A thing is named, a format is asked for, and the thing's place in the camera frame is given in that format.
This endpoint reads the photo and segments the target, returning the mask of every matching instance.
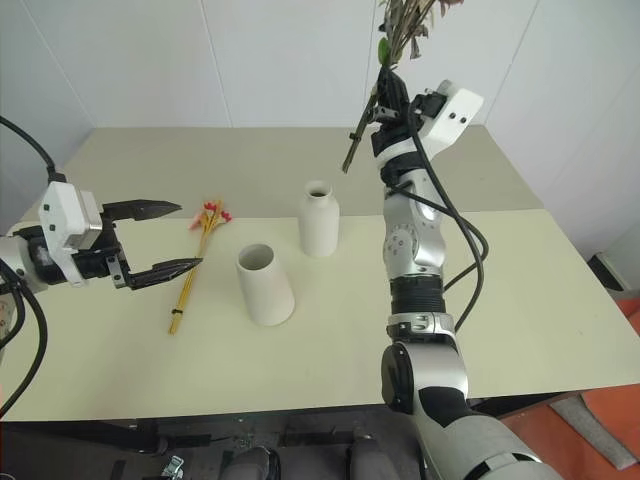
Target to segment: bundle of sticks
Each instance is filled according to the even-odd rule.
[[[193,223],[189,227],[191,230],[202,227],[202,234],[200,235],[200,246],[196,257],[204,257],[207,248],[207,241],[211,236],[211,233],[220,225],[231,221],[231,215],[222,209],[222,200],[218,200],[215,203],[207,202],[203,205],[202,211],[196,215]],[[173,310],[171,310],[171,326],[169,327],[169,334],[175,335],[182,321],[184,310],[187,306],[187,300],[191,294],[191,287],[196,278],[199,265],[191,269],[184,281],[182,292],[178,298],[178,303]]]

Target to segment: table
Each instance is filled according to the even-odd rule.
[[[471,397],[580,390],[640,381],[640,342],[544,210],[477,212],[489,240],[486,287],[459,335]],[[122,222],[134,269],[188,255],[197,233],[181,219]],[[296,222],[237,219],[211,239],[178,335],[167,334],[181,288],[115,290],[108,280],[40,295],[50,325],[46,361],[6,420],[166,417],[380,402],[389,340],[383,219],[342,219],[338,251],[304,256]],[[445,222],[446,274],[470,262]],[[253,324],[234,270],[246,244],[266,242],[290,274],[297,306],[278,327]],[[468,278],[447,294],[459,315]],[[35,348],[34,322],[6,352],[12,389]]]
[[[130,292],[115,290],[105,279],[83,291],[58,286],[39,295],[49,320],[49,349],[35,381],[5,420],[169,417],[381,402],[379,363],[389,343],[384,328],[390,298],[381,258],[383,219],[371,215],[380,211],[381,187],[361,183],[368,177],[371,184],[377,181],[371,159],[357,159],[353,183],[347,184],[331,173],[340,159],[334,158],[330,169],[321,163],[325,154],[343,153],[335,144],[344,131],[319,129],[313,135],[298,129],[296,137],[242,129],[243,142],[237,136],[243,134],[229,133],[236,135],[233,141],[223,140],[230,131],[219,130],[97,130],[69,164],[70,180],[95,191],[102,202],[179,197],[195,208],[209,185],[222,191],[236,216],[254,211],[264,218],[236,218],[214,234],[175,337],[167,329],[181,281]],[[284,143],[287,138],[297,140]],[[229,161],[218,160],[215,167],[203,163],[206,175],[191,175],[195,187],[176,184],[184,178],[179,170],[197,171],[215,145],[214,156]],[[271,145],[278,168],[247,170],[244,156],[225,156],[233,145],[254,162]],[[470,128],[455,148],[454,153],[473,158],[468,169],[451,164],[461,162],[458,157],[439,156],[434,164],[491,245],[485,290],[459,335],[470,396],[639,382],[637,336],[486,131]],[[169,162],[178,155],[184,160],[180,167]],[[320,178],[339,178],[333,183],[347,215],[341,219],[338,251],[326,259],[302,254],[295,219],[288,215],[316,164]],[[259,181],[276,185],[278,178],[273,197],[253,188]],[[269,212],[284,218],[268,218]],[[134,271],[190,256],[198,234],[187,231],[188,223],[180,218],[119,222]],[[471,257],[452,222],[444,223],[443,233],[445,273],[451,277]],[[249,321],[235,276],[237,252],[258,241],[281,257],[296,295],[294,315],[278,327]],[[471,275],[447,293],[453,315],[464,308],[473,284]],[[0,367],[6,391],[26,371],[35,333],[28,318],[7,349]]]

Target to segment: yellow stick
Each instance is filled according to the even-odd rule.
[[[213,230],[220,225],[220,215],[222,214],[222,201],[218,200],[215,203],[216,210],[212,215],[206,213],[206,210],[203,214],[202,223],[202,235],[200,236],[200,245],[198,247],[198,253],[196,257],[204,257],[205,250],[207,247],[207,240]],[[182,291],[180,292],[180,297],[178,298],[178,303],[176,307],[171,312],[171,326],[169,327],[169,334],[175,335],[178,331],[178,327],[180,326],[180,322],[182,321],[182,316],[184,315],[184,310],[187,306],[187,300],[189,299],[189,294],[191,293],[191,287],[195,280],[196,272],[198,271],[198,267],[193,268],[188,274],[187,278],[184,282],[184,286],[182,287]]]

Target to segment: wire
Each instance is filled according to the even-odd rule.
[[[386,184],[386,187],[389,190],[393,191],[394,193],[397,193],[399,195],[404,195],[405,197],[410,198],[411,200],[415,200],[416,202],[422,203],[427,207],[433,208],[434,210],[437,210],[443,213],[444,215],[447,215],[449,217],[453,216],[451,212],[447,210],[447,208],[443,207],[442,205],[438,205],[437,203],[432,202],[431,200],[427,200],[426,198],[421,197],[420,195],[416,195],[414,193],[408,192],[407,190],[404,189],[402,185],[399,185],[396,187],[395,185]],[[482,261],[486,260],[487,256],[489,255],[489,242],[487,242],[487,239],[484,237],[484,235],[482,235],[482,232],[480,232],[480,230],[478,230],[478,228],[475,225],[473,225],[469,220],[467,220],[464,217],[462,217],[462,220],[467,225],[469,230],[471,230],[471,233],[473,233],[473,235],[480,242],[480,245],[482,246],[482,252],[480,254],[480,258],[482,259]],[[475,269],[476,269],[476,263],[473,262],[471,265],[465,268],[462,272],[460,272],[451,280],[449,280],[449,283],[447,283],[444,286],[444,291],[446,292],[447,290],[449,290],[451,287],[453,287],[456,283],[462,280],[470,272],[473,272]]]
[[[44,312],[42,311],[40,303],[38,303],[38,300],[36,300],[36,297],[33,295],[31,289],[2,259],[0,259],[0,271],[2,272],[3,279],[6,277],[10,285],[18,287],[19,294],[22,294],[24,299],[27,301],[36,317],[36,321],[38,322],[38,349],[36,350],[35,358],[33,359],[33,363],[27,371],[24,379],[22,380],[22,382],[20,382],[20,385],[18,385],[18,388],[16,388],[15,392],[11,394],[7,401],[2,405],[2,408],[0,408],[0,418],[3,418],[36,376],[36,373],[38,372],[38,369],[42,364],[42,359],[44,358],[44,354],[47,349],[48,332],[47,319],[44,315]]]
[[[447,210],[449,210],[449,212],[451,213],[451,218],[453,218],[454,221],[458,224],[458,227],[460,228],[462,235],[464,236],[465,240],[467,241],[467,244],[469,245],[469,248],[471,249],[473,260],[475,262],[475,270],[477,274],[476,287],[473,291],[473,294],[471,295],[471,298],[469,299],[469,303],[467,304],[466,308],[460,315],[460,318],[456,322],[455,331],[457,332],[458,330],[460,330],[464,322],[467,320],[469,313],[471,313],[471,311],[473,310],[473,307],[478,301],[478,298],[480,297],[480,293],[482,292],[482,286],[484,284],[484,266],[482,264],[482,257],[480,255],[480,251],[478,250],[478,245],[476,244],[475,240],[471,236],[469,227],[465,223],[462,216],[458,213],[458,210],[456,209],[455,205],[449,198],[449,195],[447,195],[447,191],[440,183],[440,179],[438,178],[438,175],[436,174],[435,170],[431,166],[431,162],[429,162],[429,157],[427,156],[427,152],[425,152],[424,150],[424,146],[422,145],[422,141],[420,140],[420,136],[418,134],[418,127],[416,125],[416,119],[414,115],[418,101],[419,101],[419,97],[416,97],[411,102],[411,104],[409,105],[409,111],[407,114],[407,123],[409,126],[409,132],[411,134],[411,138],[413,139],[413,143],[416,147],[420,160],[422,161],[423,166],[427,171],[429,178],[431,179],[431,183],[433,183],[433,186],[438,192],[438,195],[440,195],[440,198],[442,198],[442,203],[444,203]]]
[[[54,179],[63,181],[64,176],[56,172],[56,164],[53,162],[51,155],[47,153],[44,147],[40,145],[35,138],[33,138],[31,135],[25,132],[22,128],[17,126],[12,121],[6,119],[2,115],[0,115],[0,124],[4,125],[9,130],[13,131],[16,135],[18,135],[25,142],[31,145],[36,152],[38,152],[38,155],[42,157],[42,160],[44,160],[44,163],[47,165],[47,174],[49,176],[49,181],[52,181]]]

